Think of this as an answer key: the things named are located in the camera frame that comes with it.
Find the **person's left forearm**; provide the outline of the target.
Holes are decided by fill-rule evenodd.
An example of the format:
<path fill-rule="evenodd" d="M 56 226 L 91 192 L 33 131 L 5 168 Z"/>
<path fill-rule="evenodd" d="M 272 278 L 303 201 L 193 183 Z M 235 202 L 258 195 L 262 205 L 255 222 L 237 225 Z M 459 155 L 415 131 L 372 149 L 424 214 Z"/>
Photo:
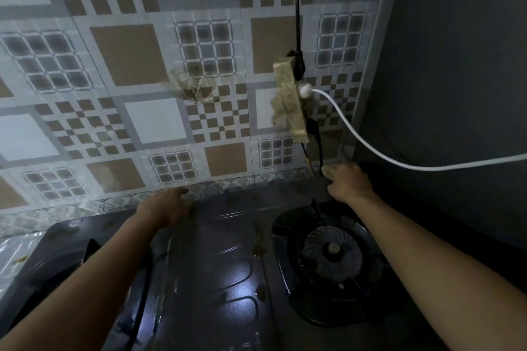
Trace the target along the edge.
<path fill-rule="evenodd" d="M 100 351 L 144 254 L 164 226 L 146 205 L 20 321 L 0 351 Z"/>

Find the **black pan support grate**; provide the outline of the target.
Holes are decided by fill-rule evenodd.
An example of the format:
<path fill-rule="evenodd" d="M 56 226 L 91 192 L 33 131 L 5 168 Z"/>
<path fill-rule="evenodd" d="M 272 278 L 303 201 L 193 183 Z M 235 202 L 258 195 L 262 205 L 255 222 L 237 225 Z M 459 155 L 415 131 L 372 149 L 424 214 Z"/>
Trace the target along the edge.
<path fill-rule="evenodd" d="M 82 242 L 76 249 L 59 252 L 32 268 L 29 275 L 24 277 L 24 284 L 17 288 L 15 298 L 21 301 L 21 306 L 12 307 L 14 316 L 9 318 L 10 324 L 6 332 L 16 327 L 100 248 L 101 245 L 91 238 Z M 133 351 L 134 346 L 141 345 L 140 325 L 147 304 L 152 273 L 153 255 L 148 250 L 142 258 L 101 351 Z"/>
<path fill-rule="evenodd" d="M 363 253 L 358 277 L 343 283 L 321 278 L 302 255 L 306 236 L 319 226 L 350 233 Z M 280 214 L 271 229 L 273 251 L 290 305 L 304 320 L 322 327 L 343 327 L 391 312 L 402 287 L 372 235 L 352 209 L 337 201 Z"/>

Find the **round metal stove burner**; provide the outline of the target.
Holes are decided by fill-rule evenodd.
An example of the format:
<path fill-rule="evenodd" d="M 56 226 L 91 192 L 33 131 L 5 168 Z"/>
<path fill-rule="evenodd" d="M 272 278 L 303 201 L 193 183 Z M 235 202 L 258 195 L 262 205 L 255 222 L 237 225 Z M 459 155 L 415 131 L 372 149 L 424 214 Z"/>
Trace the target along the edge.
<path fill-rule="evenodd" d="M 314 228 L 305 238 L 302 255 L 321 278 L 339 283 L 358 277 L 363 266 L 358 242 L 335 226 Z"/>

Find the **person's right hand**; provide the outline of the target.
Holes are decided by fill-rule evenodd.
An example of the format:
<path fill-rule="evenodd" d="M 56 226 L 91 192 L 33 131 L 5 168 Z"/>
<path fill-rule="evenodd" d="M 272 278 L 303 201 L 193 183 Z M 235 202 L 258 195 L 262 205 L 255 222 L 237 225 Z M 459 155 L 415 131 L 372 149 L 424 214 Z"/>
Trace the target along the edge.
<path fill-rule="evenodd" d="M 349 206 L 358 200 L 376 197 L 368 177 L 361 181 L 332 181 L 327 190 L 334 199 Z"/>

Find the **black gas stove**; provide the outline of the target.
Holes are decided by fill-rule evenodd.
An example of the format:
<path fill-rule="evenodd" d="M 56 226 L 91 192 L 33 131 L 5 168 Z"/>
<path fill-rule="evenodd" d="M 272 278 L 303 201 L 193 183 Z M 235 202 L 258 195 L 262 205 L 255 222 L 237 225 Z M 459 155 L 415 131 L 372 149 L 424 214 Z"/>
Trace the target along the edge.
<path fill-rule="evenodd" d="M 333 201 L 324 182 L 217 195 L 160 231 L 133 351 L 447 351 L 400 281 L 398 304 L 377 319 L 322 327 L 295 312 L 271 229 L 312 199 Z"/>

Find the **dirty beige power strip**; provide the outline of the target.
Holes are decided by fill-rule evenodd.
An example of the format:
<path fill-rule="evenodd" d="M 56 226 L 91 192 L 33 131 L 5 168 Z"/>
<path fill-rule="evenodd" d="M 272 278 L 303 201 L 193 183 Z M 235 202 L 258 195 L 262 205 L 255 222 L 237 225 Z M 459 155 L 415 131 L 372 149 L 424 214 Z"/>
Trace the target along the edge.
<path fill-rule="evenodd" d="M 296 56 L 286 56 L 273 63 L 274 77 L 278 92 L 272 98 L 273 126 L 288 129 L 293 143 L 308 142 L 304 105 L 299 93 L 299 83 L 295 78 Z"/>

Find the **person's right forearm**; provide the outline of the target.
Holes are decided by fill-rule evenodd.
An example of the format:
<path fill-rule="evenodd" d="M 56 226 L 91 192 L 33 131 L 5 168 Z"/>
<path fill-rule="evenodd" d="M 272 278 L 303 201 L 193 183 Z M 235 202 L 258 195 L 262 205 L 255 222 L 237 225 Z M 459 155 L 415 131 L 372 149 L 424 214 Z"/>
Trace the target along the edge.
<path fill-rule="evenodd" d="M 450 351 L 527 351 L 527 294 L 375 194 L 338 197 Z"/>

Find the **person's left hand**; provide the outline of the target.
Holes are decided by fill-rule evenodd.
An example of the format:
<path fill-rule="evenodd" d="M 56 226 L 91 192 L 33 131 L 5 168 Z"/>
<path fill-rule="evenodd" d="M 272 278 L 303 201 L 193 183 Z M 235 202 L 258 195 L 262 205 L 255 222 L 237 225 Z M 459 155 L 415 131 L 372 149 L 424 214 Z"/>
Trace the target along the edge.
<path fill-rule="evenodd" d="M 139 205 L 134 217 L 145 227 L 161 229 L 175 225 L 188 217 L 166 216 L 166 190 L 156 191 L 149 199 Z"/>

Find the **black plug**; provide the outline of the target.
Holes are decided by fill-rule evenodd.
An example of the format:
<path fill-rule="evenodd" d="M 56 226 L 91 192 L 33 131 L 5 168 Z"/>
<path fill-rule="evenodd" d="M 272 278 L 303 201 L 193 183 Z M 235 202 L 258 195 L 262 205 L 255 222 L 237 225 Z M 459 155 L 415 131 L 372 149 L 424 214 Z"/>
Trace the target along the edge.
<path fill-rule="evenodd" d="M 317 143 L 321 142 L 319 124 L 313 118 L 306 119 L 306 131 L 308 135 L 312 135 Z"/>

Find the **wall hook with tape residue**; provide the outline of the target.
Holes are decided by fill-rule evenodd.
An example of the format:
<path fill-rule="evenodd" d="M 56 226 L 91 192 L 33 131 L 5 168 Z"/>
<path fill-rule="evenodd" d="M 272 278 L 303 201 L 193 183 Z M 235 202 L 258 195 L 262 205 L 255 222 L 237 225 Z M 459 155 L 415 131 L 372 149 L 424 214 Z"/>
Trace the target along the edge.
<path fill-rule="evenodd" d="M 209 76 L 192 76 L 173 69 L 168 73 L 166 89 L 175 97 L 197 103 L 214 103 L 219 97 L 218 86 Z"/>

